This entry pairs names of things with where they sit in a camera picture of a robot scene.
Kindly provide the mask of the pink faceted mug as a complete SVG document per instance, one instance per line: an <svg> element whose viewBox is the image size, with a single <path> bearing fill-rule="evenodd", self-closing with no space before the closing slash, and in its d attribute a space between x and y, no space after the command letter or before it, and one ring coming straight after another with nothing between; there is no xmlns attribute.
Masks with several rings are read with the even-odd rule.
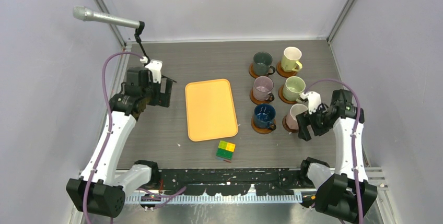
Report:
<svg viewBox="0 0 443 224"><path fill-rule="evenodd" d="M296 116L298 114L304 113L308 110L307 106L305 106L304 104L294 104L291 109L289 110L289 112L287 113L287 115L292 116L295 120L296 120Z"/></svg>

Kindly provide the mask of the dark walnut wooden coaster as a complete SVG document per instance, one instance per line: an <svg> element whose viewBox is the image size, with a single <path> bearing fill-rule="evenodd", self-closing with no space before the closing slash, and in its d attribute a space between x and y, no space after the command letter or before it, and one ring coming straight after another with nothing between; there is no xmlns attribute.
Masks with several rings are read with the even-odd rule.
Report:
<svg viewBox="0 0 443 224"><path fill-rule="evenodd" d="M292 116L284 116L282 119L282 125L284 127L284 129L290 133L298 133L299 132L299 127L298 127L298 122L297 120L295 120Z"/></svg>

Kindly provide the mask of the brown wooden coaster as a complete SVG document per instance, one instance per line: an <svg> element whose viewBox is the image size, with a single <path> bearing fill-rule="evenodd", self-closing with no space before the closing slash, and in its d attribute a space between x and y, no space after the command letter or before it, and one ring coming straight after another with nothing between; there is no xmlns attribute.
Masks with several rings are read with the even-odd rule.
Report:
<svg viewBox="0 0 443 224"><path fill-rule="evenodd" d="M273 73L274 67L272 65L255 64L251 63L249 66L249 74L253 78L258 78L261 76L268 76Z"/></svg>
<svg viewBox="0 0 443 224"><path fill-rule="evenodd" d="M278 96L279 96L280 100L286 104L296 104L297 103L296 101L289 101L283 96L283 89L284 89L284 85L282 85L278 90Z"/></svg>
<svg viewBox="0 0 443 224"><path fill-rule="evenodd" d="M297 71L292 71L292 72L284 71L283 68L282 68L281 62L278 62L275 68L276 68L276 72L280 76L282 76L284 78L288 78L288 77L291 77L291 76L296 76L297 73L298 73Z"/></svg>
<svg viewBox="0 0 443 224"><path fill-rule="evenodd" d="M266 100L258 100L253 96L253 89L251 89L250 94L249 94L250 100L256 105L269 104L275 100L275 96L272 93L269 93L268 96L269 97Z"/></svg>
<svg viewBox="0 0 443 224"><path fill-rule="evenodd" d="M269 134L269 133L271 133L271 132L273 132L274 130L276 130L276 120L273 120L273 126L274 126L274 128L273 129L269 129L269 128L258 128L258 127L256 127L255 126L255 124L254 124L254 121L253 121L253 118L251 119L251 127L252 127L252 129L255 131L255 132L257 132L257 133L259 133L259 134Z"/></svg>

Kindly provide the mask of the light green mug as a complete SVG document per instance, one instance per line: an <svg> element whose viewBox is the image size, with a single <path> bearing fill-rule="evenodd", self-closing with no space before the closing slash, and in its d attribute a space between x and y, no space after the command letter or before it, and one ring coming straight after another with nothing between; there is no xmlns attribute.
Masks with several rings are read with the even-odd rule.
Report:
<svg viewBox="0 0 443 224"><path fill-rule="evenodd" d="M305 91L305 81L296 76L288 77L283 85L282 95L287 101L294 102Z"/></svg>

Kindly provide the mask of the dark blue mug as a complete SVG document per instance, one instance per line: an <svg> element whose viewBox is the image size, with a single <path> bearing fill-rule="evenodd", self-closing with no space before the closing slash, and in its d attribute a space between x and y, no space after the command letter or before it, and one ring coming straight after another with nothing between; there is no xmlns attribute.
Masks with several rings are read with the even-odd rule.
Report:
<svg viewBox="0 0 443 224"><path fill-rule="evenodd" d="M276 130L275 117L276 111L274 107L270 104L262 103L255 107L252 120L256 128L274 131Z"/></svg>

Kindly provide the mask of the yellow plastic tray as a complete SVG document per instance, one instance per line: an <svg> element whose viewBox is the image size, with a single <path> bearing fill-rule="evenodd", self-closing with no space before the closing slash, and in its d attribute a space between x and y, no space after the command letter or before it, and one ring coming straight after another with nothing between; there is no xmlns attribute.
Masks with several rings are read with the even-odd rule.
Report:
<svg viewBox="0 0 443 224"><path fill-rule="evenodd" d="M227 79L191 82L185 86L188 137L193 142L234 137L239 127Z"/></svg>

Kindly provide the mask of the purple mug black handle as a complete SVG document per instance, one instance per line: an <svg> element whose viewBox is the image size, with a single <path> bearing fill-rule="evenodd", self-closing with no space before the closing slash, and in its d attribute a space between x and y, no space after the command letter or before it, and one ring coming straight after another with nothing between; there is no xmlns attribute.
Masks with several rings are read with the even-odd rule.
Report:
<svg viewBox="0 0 443 224"><path fill-rule="evenodd" d="M273 93L274 83L273 81L266 77L261 76L254 80L253 83L253 96L258 100L266 100L269 93Z"/></svg>

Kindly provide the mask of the yellow-green faceted mug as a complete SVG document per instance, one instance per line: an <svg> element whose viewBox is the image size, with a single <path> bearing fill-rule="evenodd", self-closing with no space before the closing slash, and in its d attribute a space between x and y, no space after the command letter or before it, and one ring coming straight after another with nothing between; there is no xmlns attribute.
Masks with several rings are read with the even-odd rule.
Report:
<svg viewBox="0 0 443 224"><path fill-rule="evenodd" d="M300 59L302 57L302 52L297 47L287 47L283 51L281 59L281 67L285 72L298 72L303 68Z"/></svg>

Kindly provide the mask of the dark grey green mug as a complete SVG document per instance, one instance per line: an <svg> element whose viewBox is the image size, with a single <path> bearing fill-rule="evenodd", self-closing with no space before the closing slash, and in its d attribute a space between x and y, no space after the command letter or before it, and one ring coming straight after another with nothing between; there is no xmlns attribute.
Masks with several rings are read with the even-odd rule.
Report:
<svg viewBox="0 0 443 224"><path fill-rule="evenodd" d="M253 57L252 69L258 76L273 75L276 72L272 65L273 58L268 52L257 52Z"/></svg>

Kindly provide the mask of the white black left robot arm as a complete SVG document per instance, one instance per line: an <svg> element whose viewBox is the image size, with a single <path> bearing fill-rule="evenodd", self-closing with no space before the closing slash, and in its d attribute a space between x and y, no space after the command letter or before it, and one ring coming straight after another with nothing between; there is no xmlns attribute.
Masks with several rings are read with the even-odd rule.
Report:
<svg viewBox="0 0 443 224"><path fill-rule="evenodd" d="M148 105L169 107L175 81L159 69L130 68L121 92L106 99L110 108L93 156L77 179L69 179L66 191L77 210L110 218L117 217L126 196L145 186L155 189L160 183L158 164L138 160L123 175L116 177L116 167L130 132Z"/></svg>

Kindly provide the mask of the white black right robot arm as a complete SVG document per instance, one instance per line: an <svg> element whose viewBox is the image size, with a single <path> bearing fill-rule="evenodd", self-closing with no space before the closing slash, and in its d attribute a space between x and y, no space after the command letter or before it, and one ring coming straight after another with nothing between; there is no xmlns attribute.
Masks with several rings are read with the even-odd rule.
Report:
<svg viewBox="0 0 443 224"><path fill-rule="evenodd" d="M302 161L298 181L317 190L312 200L316 211L341 221L362 223L377 198L378 190L369 184L364 168L362 131L364 111L353 105L353 93L339 89L332 93L330 105L318 93L301 94L308 110L296 116L298 137L309 141L333 131L336 146L335 168L315 158Z"/></svg>

